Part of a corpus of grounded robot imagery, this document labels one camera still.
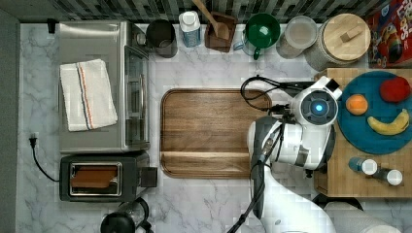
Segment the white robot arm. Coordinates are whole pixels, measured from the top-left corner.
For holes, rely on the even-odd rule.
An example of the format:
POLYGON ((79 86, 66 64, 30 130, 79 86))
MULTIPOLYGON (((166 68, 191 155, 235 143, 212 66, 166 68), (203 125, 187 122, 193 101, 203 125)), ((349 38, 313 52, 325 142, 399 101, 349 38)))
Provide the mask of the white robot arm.
POLYGON ((281 83, 297 92, 282 117, 263 116, 248 132, 252 202, 248 212, 266 233, 400 233, 386 222, 369 216, 348 201, 320 205, 287 189, 272 175, 273 163, 301 167, 309 172, 327 165, 334 148, 334 122, 338 116, 339 84, 325 76, 307 87, 281 83))

